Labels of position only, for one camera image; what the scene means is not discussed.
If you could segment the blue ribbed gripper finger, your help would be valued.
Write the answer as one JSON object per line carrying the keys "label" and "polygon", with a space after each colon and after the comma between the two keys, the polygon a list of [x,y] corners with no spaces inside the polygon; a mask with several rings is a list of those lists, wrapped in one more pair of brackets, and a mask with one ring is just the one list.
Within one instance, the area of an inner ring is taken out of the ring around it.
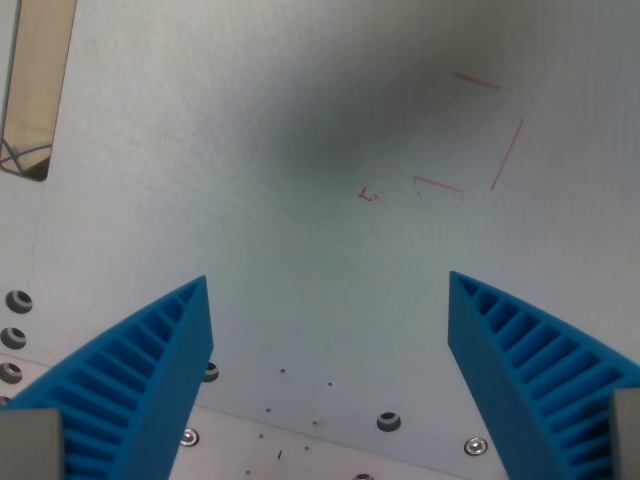
{"label": "blue ribbed gripper finger", "polygon": [[89,341],[6,408],[60,414],[67,479],[166,479],[212,352],[200,276]]}
{"label": "blue ribbed gripper finger", "polygon": [[448,345],[510,479],[611,479],[609,411],[639,366],[570,324],[459,272]]}

